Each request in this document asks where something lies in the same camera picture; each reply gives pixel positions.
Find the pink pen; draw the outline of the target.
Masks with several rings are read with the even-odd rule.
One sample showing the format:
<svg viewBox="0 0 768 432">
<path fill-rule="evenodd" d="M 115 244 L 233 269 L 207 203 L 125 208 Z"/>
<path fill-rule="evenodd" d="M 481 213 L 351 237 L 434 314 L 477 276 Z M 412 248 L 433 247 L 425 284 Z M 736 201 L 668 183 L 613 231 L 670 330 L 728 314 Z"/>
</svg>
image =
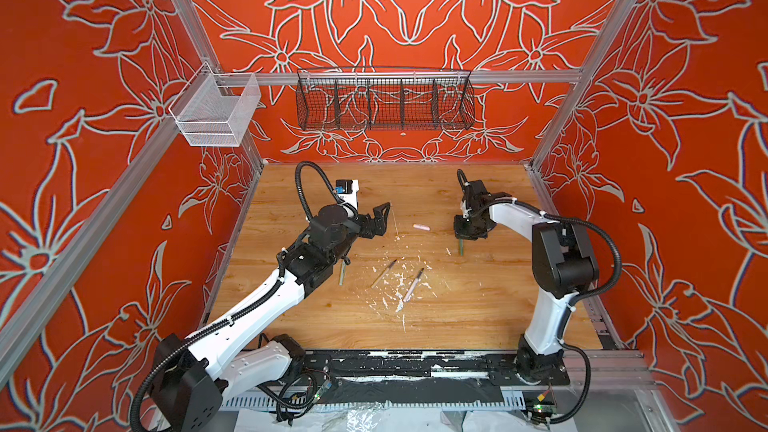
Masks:
<svg viewBox="0 0 768 432">
<path fill-rule="evenodd" d="M 411 282 L 411 284 L 410 284 L 410 286 L 409 286 L 409 288 L 408 288 L 408 290 L 407 290 L 407 292 L 405 294 L 405 297 L 403 298 L 403 303 L 407 303 L 407 302 L 409 302 L 411 300 L 411 298 L 412 298 L 412 296 L 413 296 L 413 294 L 415 292 L 416 287 L 421 282 L 421 279 L 423 277 L 424 271 L 425 271 L 425 268 L 421 268 L 419 270 L 419 272 L 417 273 L 417 275 L 415 276 L 415 278 L 413 279 L 413 281 Z"/>
</svg>

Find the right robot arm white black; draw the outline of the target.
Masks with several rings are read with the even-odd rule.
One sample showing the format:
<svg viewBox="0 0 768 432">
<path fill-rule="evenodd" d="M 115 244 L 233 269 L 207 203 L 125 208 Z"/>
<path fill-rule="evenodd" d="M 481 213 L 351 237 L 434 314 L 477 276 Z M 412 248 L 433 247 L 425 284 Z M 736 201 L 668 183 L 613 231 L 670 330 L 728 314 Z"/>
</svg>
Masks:
<svg viewBox="0 0 768 432">
<path fill-rule="evenodd" d="M 538 296 L 531 321 L 520 337 L 514 362 L 518 378 L 527 385 L 542 383 L 564 365 L 565 351 L 582 357 L 582 391 L 575 405 L 557 415 L 552 405 L 526 407 L 525 419 L 547 428 L 574 418 L 586 402 L 592 379 L 587 353 L 565 342 L 565 332 L 576 305 L 613 288 L 620 279 L 618 246 L 600 227 L 572 217 L 548 213 L 510 194 L 489 192 L 481 180 L 471 181 L 457 171 L 462 191 L 461 212 L 453 230 L 463 242 L 488 237 L 502 225 L 530 241 L 532 274 Z"/>
</svg>

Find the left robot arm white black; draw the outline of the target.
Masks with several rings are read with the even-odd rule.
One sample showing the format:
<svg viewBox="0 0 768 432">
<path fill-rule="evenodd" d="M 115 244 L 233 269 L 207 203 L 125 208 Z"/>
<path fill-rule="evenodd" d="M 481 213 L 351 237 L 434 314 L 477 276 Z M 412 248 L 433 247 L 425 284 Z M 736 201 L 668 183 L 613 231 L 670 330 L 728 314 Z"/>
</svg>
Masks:
<svg viewBox="0 0 768 432">
<path fill-rule="evenodd" d="M 145 428 L 141 408 L 146 397 L 169 430 L 199 431 L 226 399 L 299 373 L 303 350 L 287 335 L 251 353 L 244 349 L 326 282 L 337 263 L 349 264 L 357 239 L 385 235 L 391 205 L 385 202 L 361 214 L 353 182 L 336 187 L 311 161 L 296 166 L 294 182 L 306 228 L 277 253 L 276 269 L 245 299 L 187 337 L 171 334 L 158 345 L 152 369 L 129 408 L 132 430 Z"/>
</svg>

